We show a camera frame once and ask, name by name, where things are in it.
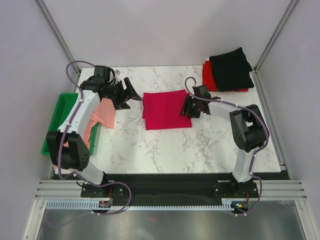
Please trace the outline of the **magenta polo shirt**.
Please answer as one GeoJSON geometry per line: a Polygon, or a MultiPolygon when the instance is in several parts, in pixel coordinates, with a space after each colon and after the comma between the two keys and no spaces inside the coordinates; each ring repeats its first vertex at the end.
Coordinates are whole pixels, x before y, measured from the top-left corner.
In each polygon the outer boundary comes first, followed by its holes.
{"type": "Polygon", "coordinates": [[[145,129],[166,130],[191,128],[190,118],[180,115],[187,92],[182,90],[143,94],[142,118],[145,120],[145,129]]]}

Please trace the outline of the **salmon pink t shirt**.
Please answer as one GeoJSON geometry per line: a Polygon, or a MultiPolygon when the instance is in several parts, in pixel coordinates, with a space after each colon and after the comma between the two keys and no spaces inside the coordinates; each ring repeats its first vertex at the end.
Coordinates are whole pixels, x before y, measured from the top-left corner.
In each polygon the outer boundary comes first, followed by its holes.
{"type": "Polygon", "coordinates": [[[115,116],[116,110],[112,100],[103,98],[88,120],[82,136],[90,155],[93,154],[98,124],[113,129],[115,125],[115,116]]]}

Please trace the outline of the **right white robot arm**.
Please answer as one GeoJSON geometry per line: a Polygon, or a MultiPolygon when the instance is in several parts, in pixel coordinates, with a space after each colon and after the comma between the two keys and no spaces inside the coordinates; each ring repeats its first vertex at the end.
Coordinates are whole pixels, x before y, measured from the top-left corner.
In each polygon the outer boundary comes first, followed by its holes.
{"type": "Polygon", "coordinates": [[[193,93],[184,99],[180,114],[188,118],[199,118],[201,113],[217,116],[230,122],[232,137],[238,148],[232,176],[235,181],[229,184],[229,191],[235,197],[247,191],[248,182],[253,178],[256,155],[269,142],[269,131],[256,104],[240,106],[211,97],[205,85],[194,86],[193,93]]]}

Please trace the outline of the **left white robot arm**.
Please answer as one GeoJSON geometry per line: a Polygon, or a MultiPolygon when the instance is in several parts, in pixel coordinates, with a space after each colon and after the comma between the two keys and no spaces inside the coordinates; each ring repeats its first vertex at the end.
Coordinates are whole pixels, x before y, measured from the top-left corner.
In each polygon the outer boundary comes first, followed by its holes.
{"type": "Polygon", "coordinates": [[[74,175],[92,185],[92,191],[99,197],[104,197],[110,185],[103,180],[104,172],[90,161],[85,128],[102,100],[111,100],[116,110],[127,110],[130,108],[127,101],[142,98],[127,76],[120,79],[113,68],[104,65],[95,65],[92,76],[74,85],[79,93],[69,115],[57,130],[50,130],[46,135],[49,155],[62,180],[74,175]],[[62,170],[70,173],[67,176],[62,170]]]}

